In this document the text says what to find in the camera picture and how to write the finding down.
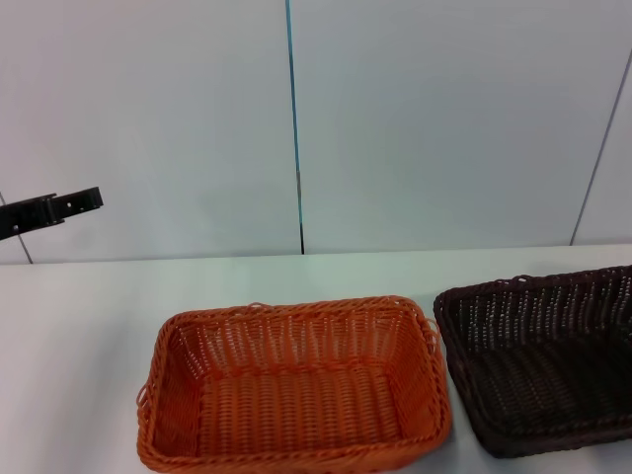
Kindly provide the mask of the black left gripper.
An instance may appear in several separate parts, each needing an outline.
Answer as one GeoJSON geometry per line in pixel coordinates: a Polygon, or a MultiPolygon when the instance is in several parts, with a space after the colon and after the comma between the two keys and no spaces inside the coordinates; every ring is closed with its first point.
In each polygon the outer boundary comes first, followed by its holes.
{"type": "Polygon", "coordinates": [[[44,195],[2,205],[0,240],[58,225],[65,218],[103,206],[98,187],[57,197],[56,211],[53,205],[55,197],[56,194],[44,195]]]}

